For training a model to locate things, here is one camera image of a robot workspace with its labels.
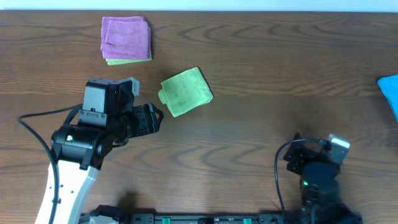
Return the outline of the green microfiber cloth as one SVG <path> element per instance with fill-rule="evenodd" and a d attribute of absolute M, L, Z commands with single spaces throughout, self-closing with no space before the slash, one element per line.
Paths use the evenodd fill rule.
<path fill-rule="evenodd" d="M 213 94 L 198 67 L 186 70 L 161 83 L 159 98 L 174 118 L 207 104 Z"/>

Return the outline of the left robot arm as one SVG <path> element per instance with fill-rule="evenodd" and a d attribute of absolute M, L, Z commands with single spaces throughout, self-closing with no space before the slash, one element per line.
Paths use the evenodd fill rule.
<path fill-rule="evenodd" d="M 152 103 L 134 106 L 108 119 L 106 126 L 93 123 L 72 124 L 76 115 L 106 118 L 106 114 L 83 110 L 76 105 L 60 129 L 52 136 L 49 176 L 36 223 L 78 223 L 86 198 L 104 158 L 113 149 L 123 147 L 129 139 L 156 133 L 164 118 Z"/>

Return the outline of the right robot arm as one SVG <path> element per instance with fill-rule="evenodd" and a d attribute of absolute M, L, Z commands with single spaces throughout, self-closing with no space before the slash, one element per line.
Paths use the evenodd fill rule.
<path fill-rule="evenodd" d="M 340 198 L 336 176 L 350 148 L 349 141 L 330 134 L 328 139 L 304 139 L 296 133 L 283 156 L 287 170 L 300 176 L 301 206 L 285 212 L 286 223 L 361 224 Z"/>

